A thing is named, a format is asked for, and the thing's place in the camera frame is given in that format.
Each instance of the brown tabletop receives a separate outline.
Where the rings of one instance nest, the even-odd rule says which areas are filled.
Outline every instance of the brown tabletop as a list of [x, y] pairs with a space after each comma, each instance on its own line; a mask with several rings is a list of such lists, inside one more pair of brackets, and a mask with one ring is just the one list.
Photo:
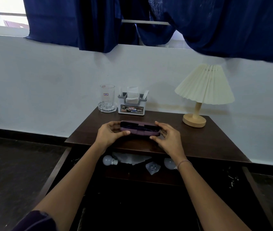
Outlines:
[[[146, 111], [144, 116], [119, 114], [117, 111], [103, 113], [96, 108], [65, 142], [91, 146], [100, 126], [109, 121], [134, 120], [149, 123], [159, 121], [170, 124], [181, 133], [186, 156], [251, 162], [209, 116], [203, 116], [206, 119], [203, 128], [193, 128], [184, 124], [182, 117], [183, 114], [154, 111]], [[112, 145], [112, 148], [132, 154], [148, 152], [165, 154], [154, 141], [145, 136], [122, 137]]]

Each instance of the lamp stem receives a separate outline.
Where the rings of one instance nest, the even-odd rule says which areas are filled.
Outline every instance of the lamp stem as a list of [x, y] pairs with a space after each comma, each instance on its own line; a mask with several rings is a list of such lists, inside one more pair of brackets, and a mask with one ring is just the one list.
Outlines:
[[197, 119], [200, 113], [200, 107], [202, 106], [202, 103], [196, 102], [195, 108], [194, 108], [194, 113], [192, 115], [193, 119]]

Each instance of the white light bulb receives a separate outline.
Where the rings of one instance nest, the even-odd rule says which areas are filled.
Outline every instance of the white light bulb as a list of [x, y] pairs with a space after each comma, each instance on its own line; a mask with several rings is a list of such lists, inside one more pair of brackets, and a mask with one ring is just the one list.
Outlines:
[[176, 165], [171, 158], [164, 158], [164, 165], [168, 169], [176, 169]]
[[110, 155], [104, 156], [102, 162], [106, 166], [111, 165], [111, 164], [114, 164], [114, 165], [118, 164], [118, 160], [113, 159], [113, 157], [111, 157]]

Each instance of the drinking glass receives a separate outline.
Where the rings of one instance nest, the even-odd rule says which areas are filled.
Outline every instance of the drinking glass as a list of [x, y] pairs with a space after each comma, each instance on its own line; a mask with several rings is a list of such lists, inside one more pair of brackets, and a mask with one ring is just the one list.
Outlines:
[[117, 109], [117, 104], [114, 102], [115, 86], [112, 84], [100, 85], [101, 102], [98, 104], [98, 109], [101, 112], [110, 113]]

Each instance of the purple glasses case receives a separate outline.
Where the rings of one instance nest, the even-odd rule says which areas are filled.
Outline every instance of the purple glasses case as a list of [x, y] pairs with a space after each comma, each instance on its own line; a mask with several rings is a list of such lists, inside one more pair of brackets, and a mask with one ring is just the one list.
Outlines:
[[138, 121], [126, 121], [120, 122], [120, 131], [130, 131], [131, 134], [141, 136], [160, 136], [161, 128], [156, 124]]

